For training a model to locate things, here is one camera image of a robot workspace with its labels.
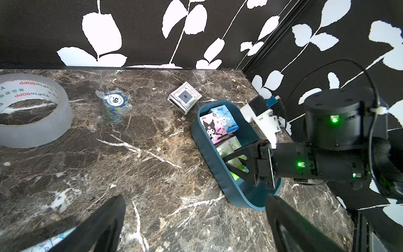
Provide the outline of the blue cinnamoroll tissue pack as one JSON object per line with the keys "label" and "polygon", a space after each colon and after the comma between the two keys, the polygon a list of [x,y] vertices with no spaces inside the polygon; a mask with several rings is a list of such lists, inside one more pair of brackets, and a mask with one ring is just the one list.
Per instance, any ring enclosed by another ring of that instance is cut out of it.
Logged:
{"label": "blue cinnamoroll tissue pack", "polygon": [[212,108],[209,113],[213,114],[215,121],[221,124],[227,133],[233,133],[239,129],[233,115],[225,105]]}
{"label": "blue cinnamoroll tissue pack", "polygon": [[49,238],[45,241],[42,241],[34,246],[31,246],[25,250],[22,250],[21,252],[48,252],[50,249],[58,245],[62,240],[64,240],[67,236],[69,236],[76,227],[67,230],[61,234],[58,234],[57,236],[54,236],[52,238]]}

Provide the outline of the blue Cinnamoroll tissue pack back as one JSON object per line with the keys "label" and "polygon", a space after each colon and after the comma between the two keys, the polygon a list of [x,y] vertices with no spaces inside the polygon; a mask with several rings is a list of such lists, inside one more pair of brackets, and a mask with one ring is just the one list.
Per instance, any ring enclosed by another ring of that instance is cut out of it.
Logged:
{"label": "blue Cinnamoroll tissue pack back", "polygon": [[25,250],[22,250],[21,252],[48,252],[50,249],[58,245],[62,240],[64,240],[67,236],[69,236],[76,227],[67,230],[61,234],[58,234],[57,236],[54,236],[52,238],[49,238],[45,241],[42,241],[34,246],[31,246]]}

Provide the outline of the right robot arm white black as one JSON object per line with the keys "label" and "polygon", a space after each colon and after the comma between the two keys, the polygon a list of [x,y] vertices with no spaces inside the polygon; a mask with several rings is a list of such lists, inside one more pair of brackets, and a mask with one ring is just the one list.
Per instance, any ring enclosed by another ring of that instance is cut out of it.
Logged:
{"label": "right robot arm white black", "polygon": [[[223,158],[229,171],[253,186],[273,189],[278,178],[348,182],[359,189],[373,179],[379,192],[402,200],[403,173],[390,160],[391,145],[386,123],[388,107],[382,106],[372,79],[368,87],[330,89],[304,101],[307,141],[271,144],[257,140]],[[247,171],[230,165],[241,155]]]}

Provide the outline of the blue Cinnamoroll tissue pack front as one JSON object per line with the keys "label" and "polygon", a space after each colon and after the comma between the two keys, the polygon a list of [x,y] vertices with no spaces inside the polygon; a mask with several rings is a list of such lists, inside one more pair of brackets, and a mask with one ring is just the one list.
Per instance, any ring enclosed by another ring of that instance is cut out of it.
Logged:
{"label": "blue Cinnamoroll tissue pack front", "polygon": [[233,115],[225,105],[212,108],[209,113],[213,114],[215,121],[221,124],[227,133],[233,133],[239,129]]}

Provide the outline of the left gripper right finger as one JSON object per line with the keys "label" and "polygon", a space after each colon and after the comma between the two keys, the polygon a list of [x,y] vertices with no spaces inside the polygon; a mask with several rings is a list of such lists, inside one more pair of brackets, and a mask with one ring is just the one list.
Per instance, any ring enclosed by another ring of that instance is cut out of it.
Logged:
{"label": "left gripper right finger", "polygon": [[278,196],[268,195],[266,214],[278,252],[344,251]]}

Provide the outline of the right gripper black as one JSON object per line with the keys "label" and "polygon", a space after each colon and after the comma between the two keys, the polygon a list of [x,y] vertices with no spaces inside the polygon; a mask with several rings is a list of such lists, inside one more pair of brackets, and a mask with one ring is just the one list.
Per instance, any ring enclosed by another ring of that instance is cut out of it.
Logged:
{"label": "right gripper black", "polygon": [[[229,162],[244,155],[245,160],[240,162],[247,171],[237,169]],[[275,189],[278,178],[275,175],[272,161],[272,148],[268,140],[258,140],[242,147],[223,158],[230,172],[236,174],[250,185],[257,187],[263,183],[267,189]]]}

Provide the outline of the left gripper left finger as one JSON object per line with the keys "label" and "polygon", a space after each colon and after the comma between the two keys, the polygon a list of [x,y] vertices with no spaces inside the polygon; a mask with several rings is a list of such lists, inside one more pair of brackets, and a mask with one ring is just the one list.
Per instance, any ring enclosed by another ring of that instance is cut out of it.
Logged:
{"label": "left gripper left finger", "polygon": [[76,227],[52,252],[116,252],[126,214],[123,195],[109,198]]}

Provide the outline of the pink Kuromi tissue pack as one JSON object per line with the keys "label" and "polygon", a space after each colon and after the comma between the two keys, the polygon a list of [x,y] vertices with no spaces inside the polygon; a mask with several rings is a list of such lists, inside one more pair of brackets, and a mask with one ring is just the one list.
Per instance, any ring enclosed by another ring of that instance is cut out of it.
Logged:
{"label": "pink Kuromi tissue pack", "polygon": [[225,128],[215,121],[212,113],[200,117],[200,122],[215,146],[233,136],[232,133],[227,133]]}

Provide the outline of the green tissue pack front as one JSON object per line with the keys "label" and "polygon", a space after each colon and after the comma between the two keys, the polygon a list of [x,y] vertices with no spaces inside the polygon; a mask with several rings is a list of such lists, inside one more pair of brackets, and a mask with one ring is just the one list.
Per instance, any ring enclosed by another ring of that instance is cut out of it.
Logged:
{"label": "green tissue pack front", "polygon": [[[234,153],[236,150],[238,150],[240,148],[241,148],[241,144],[240,144],[239,140],[237,139],[236,136],[233,136],[232,138],[224,141],[221,145],[217,146],[216,150],[219,153],[219,155],[222,158],[224,158],[227,155]],[[241,162],[241,160],[246,160],[246,159],[247,158],[245,155],[241,155],[232,160],[229,160],[228,163],[230,165],[232,165],[233,167],[246,172],[247,168],[244,167],[244,165]]]}

